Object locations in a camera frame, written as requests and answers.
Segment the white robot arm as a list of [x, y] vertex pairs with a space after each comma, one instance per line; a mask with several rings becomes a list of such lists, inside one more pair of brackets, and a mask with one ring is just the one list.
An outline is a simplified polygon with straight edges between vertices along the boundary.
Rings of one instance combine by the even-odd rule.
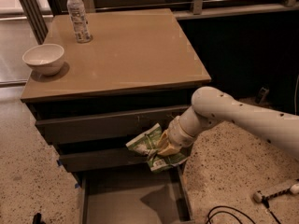
[[238, 102], [212, 87], [201, 87], [193, 93], [191, 106], [175, 117], [162, 134], [158, 154], [179, 153], [193, 144], [200, 133], [221, 121], [232, 122], [299, 159], [298, 116]]

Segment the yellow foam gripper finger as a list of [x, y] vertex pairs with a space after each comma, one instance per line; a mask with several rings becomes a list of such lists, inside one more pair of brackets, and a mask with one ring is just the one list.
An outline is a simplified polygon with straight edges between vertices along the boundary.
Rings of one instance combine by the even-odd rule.
[[163, 131], [157, 145], [157, 154], [160, 156], [170, 156], [180, 152], [181, 147], [170, 142], [168, 130]]

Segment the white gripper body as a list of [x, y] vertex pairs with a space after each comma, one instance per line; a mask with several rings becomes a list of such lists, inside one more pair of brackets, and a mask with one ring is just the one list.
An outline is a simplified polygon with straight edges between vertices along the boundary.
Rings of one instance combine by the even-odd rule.
[[179, 116], [176, 116], [170, 123], [167, 129], [168, 140], [174, 148], [189, 147], [195, 138], [187, 134], [179, 123]]

